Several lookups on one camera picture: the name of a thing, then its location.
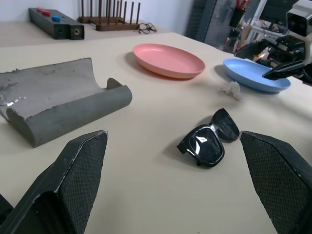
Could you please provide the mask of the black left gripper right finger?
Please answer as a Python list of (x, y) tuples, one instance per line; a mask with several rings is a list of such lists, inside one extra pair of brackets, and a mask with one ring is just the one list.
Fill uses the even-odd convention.
[(254, 189), (278, 234), (312, 234), (312, 166), (288, 143), (240, 136)]

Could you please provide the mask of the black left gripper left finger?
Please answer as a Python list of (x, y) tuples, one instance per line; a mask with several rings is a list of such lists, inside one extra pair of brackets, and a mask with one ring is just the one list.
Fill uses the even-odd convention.
[(99, 130), (69, 141), (15, 207), (0, 195), (0, 234), (84, 234), (107, 140)]

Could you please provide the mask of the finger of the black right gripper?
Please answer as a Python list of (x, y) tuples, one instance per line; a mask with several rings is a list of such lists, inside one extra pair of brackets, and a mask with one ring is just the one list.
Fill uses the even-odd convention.
[(301, 60), (283, 63), (263, 74), (262, 77), (266, 79), (288, 78), (293, 75), (301, 74), (304, 67), (305, 64), (303, 64)]
[(235, 56), (241, 59), (251, 58), (261, 53), (266, 47), (267, 47), (267, 42), (264, 40), (258, 41), (258, 42), (252, 42), (241, 47), (235, 53)]

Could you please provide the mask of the black sunglasses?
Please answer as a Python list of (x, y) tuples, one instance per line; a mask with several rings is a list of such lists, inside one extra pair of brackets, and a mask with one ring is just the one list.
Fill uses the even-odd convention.
[(233, 142), (239, 138), (239, 128), (221, 108), (214, 113), (211, 122), (192, 129), (177, 145), (182, 154), (188, 153), (196, 160), (197, 166), (214, 167), (225, 155), (222, 142)]

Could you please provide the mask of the grey glasses case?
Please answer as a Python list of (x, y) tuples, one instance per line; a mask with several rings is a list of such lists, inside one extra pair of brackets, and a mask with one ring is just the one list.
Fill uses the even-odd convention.
[(33, 147), (120, 110), (132, 98), (114, 78), (100, 87), (90, 58), (0, 73), (0, 115)]

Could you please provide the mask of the blue plastic plate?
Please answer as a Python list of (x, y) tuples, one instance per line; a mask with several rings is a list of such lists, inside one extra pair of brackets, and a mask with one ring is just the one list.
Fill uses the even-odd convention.
[(264, 93), (279, 93), (288, 89), (291, 82), (287, 78), (270, 80), (263, 77), (269, 67), (243, 59), (228, 58), (223, 61), (226, 73), (239, 84)]

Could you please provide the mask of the black cup with red tools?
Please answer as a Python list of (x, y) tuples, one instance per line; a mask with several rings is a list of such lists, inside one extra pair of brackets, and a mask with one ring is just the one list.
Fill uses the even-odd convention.
[(233, 10), (233, 15), (229, 23), (230, 27), (236, 28), (246, 12), (248, 0), (236, 0), (236, 5)]

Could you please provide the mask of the dark slatted panel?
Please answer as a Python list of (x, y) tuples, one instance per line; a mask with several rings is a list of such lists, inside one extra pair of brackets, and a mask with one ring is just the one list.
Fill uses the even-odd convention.
[(184, 35), (224, 50), (229, 38), (239, 36), (230, 26), (235, 5), (236, 0), (194, 0)]

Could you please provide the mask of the pink plastic plate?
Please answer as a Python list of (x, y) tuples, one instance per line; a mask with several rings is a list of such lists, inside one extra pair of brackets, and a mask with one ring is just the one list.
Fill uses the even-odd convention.
[(139, 65), (168, 78), (191, 79), (206, 67), (194, 54), (163, 44), (139, 44), (133, 48), (133, 54)]

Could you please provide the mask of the brown thin-framed eyeglasses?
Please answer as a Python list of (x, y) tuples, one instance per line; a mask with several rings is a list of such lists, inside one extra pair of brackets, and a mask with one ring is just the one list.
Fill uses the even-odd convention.
[(144, 33), (144, 34), (149, 34), (150, 32), (157, 32), (156, 27), (152, 23), (140, 23), (137, 27), (138, 32)]

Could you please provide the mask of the brown wooden peg rack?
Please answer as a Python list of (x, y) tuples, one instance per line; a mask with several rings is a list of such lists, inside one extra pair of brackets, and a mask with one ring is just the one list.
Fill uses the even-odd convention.
[(139, 27), (139, 16), (141, 3), (137, 4), (136, 17), (134, 18), (135, 3), (131, 2), (130, 19), (126, 21), (128, 2), (125, 0), (105, 0), (105, 15), (102, 15), (103, 0), (98, 0), (98, 15), (93, 20), (96, 30), (107, 31), (127, 31), (136, 30)]
[(79, 0), (80, 16), (78, 22), (92, 24), (124, 23), (121, 16), (123, 0), (97, 0), (97, 14), (94, 15), (94, 0)]

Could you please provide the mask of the black box with coloured buttons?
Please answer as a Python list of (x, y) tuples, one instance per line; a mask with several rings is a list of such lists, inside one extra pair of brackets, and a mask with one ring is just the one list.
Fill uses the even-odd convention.
[(30, 21), (53, 39), (70, 38), (70, 26), (60, 11), (37, 7), (29, 8), (28, 12)]

